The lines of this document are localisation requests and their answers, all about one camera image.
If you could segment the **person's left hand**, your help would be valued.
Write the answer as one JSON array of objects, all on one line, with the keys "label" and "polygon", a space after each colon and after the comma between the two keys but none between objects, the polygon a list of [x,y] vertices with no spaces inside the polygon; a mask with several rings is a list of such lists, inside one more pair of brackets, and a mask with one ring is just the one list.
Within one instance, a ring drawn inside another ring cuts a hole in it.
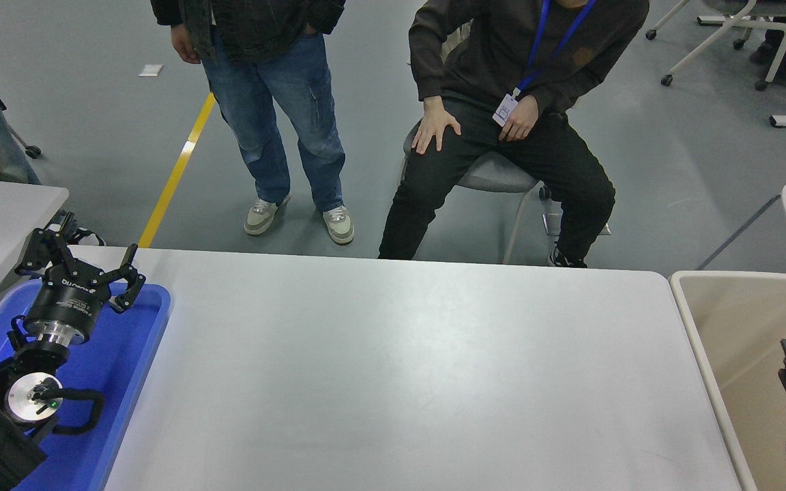
[{"label": "person's left hand", "polygon": [[500,142],[520,142],[536,127],[540,117],[540,107],[532,94],[523,97],[512,109],[508,120],[499,134]]}]

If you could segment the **person's right hand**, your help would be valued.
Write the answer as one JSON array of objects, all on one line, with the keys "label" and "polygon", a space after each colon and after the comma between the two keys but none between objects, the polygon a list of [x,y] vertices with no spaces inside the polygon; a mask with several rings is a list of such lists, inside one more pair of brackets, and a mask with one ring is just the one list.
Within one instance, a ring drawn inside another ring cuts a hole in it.
[{"label": "person's right hand", "polygon": [[424,155],[434,142],[437,152],[441,152],[446,131],[452,130],[455,136],[461,136],[461,124],[446,110],[445,102],[440,95],[424,98],[423,109],[423,118],[419,121],[418,129],[413,136],[411,149],[418,155]]},{"label": "person's right hand", "polygon": [[194,49],[192,38],[185,24],[171,26],[171,44],[183,62],[192,65],[200,64],[200,56]]}]

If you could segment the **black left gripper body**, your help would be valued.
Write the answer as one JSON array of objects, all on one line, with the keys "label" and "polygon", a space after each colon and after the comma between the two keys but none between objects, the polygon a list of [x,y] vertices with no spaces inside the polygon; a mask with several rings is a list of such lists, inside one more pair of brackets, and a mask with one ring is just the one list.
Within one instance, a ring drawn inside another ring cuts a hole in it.
[{"label": "black left gripper body", "polygon": [[74,277],[63,265],[49,268],[25,315],[25,330],[40,331],[44,324],[55,321],[78,331],[94,331],[103,304],[111,298],[109,285],[91,282],[98,276],[82,271]]}]

